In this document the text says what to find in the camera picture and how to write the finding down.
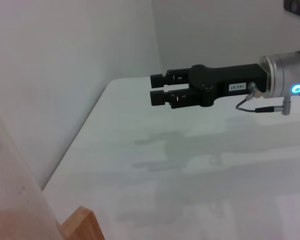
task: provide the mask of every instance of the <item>table surface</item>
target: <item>table surface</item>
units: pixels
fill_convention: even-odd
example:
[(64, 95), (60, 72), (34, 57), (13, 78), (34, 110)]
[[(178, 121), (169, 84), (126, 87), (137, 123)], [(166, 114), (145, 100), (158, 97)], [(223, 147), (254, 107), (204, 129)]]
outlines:
[(300, 240), (300, 97), (283, 116), (235, 110), (244, 96), (152, 107), (150, 90), (108, 85), (43, 191), (57, 220), (82, 205), (107, 240)]

